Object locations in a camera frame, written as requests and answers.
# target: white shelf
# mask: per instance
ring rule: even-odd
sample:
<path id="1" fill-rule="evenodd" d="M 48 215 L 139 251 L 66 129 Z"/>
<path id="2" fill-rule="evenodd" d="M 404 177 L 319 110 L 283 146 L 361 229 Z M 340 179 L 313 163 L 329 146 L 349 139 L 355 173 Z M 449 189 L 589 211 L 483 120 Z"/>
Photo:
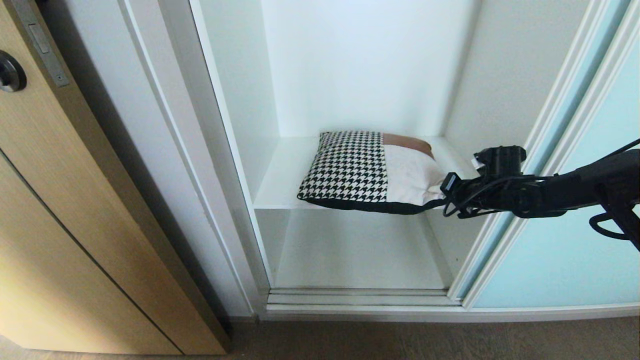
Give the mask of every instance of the white shelf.
<path id="1" fill-rule="evenodd" d="M 292 211 L 276 288 L 446 289 L 451 273 L 424 215 Z"/>
<path id="2" fill-rule="evenodd" d="M 420 136 L 432 146 L 433 156 L 447 172 L 456 172 L 463 179 L 477 176 L 469 160 L 463 161 L 445 138 Z M 260 189 L 253 201 L 255 209 L 324 209 L 298 200 L 298 187 L 305 177 L 318 146 L 318 137 L 281 138 L 271 157 Z"/>

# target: brown fabric strip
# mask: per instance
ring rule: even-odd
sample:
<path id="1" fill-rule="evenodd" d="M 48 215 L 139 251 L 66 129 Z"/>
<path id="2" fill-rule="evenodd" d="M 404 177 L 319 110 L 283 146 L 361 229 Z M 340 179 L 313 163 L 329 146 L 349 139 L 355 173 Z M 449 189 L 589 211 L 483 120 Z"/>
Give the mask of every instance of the brown fabric strip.
<path id="1" fill-rule="evenodd" d="M 431 156 L 432 159 L 435 159 L 433 157 L 433 153 L 431 152 L 431 145 L 424 140 L 410 138 L 409 136 L 384 133 L 383 144 L 396 145 L 396 146 L 406 147 L 413 150 L 418 150 L 424 154 Z"/>

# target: wooden door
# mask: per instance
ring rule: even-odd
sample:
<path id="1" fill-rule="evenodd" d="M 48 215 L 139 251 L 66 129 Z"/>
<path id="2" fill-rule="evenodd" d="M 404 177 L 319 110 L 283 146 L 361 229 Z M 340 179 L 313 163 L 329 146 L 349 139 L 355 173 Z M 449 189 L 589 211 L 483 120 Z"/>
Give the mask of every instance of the wooden door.
<path id="1" fill-rule="evenodd" d="M 180 352 L 223 354 L 227 335 L 106 140 L 35 3 L 0 0 L 0 34 L 0 50 L 27 78 L 25 89 L 0 92 L 0 149 Z"/>
<path id="2" fill-rule="evenodd" d="M 0 334 L 26 348 L 180 354 L 0 156 Z"/>

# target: black and white houndstooth fabric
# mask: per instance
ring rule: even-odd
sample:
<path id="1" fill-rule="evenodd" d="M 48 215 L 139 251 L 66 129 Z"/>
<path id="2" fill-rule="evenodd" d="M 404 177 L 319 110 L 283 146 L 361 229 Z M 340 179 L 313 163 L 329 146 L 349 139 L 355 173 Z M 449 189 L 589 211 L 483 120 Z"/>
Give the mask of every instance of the black and white houndstooth fabric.
<path id="1" fill-rule="evenodd" d="M 327 132 L 298 198 L 385 202 L 387 185 L 383 133 Z"/>

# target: robotic arm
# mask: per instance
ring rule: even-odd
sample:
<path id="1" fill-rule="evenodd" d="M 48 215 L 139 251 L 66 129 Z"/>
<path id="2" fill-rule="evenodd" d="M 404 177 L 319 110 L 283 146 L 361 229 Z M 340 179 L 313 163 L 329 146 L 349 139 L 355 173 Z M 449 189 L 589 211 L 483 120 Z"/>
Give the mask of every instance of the robotic arm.
<path id="1" fill-rule="evenodd" d="M 631 147 L 640 139 L 589 165 L 563 175 L 523 175 L 527 152 L 519 146 L 490 147 L 474 154 L 483 164 L 480 176 L 463 180 L 447 174 L 440 189 L 447 205 L 444 216 L 458 218 L 510 211 L 520 218 L 559 217 L 568 210 L 601 205 L 605 213 L 589 224 L 598 233 L 630 240 L 640 251 L 640 219 L 632 211 L 640 199 L 640 150 Z M 599 226 L 614 220 L 622 233 Z"/>

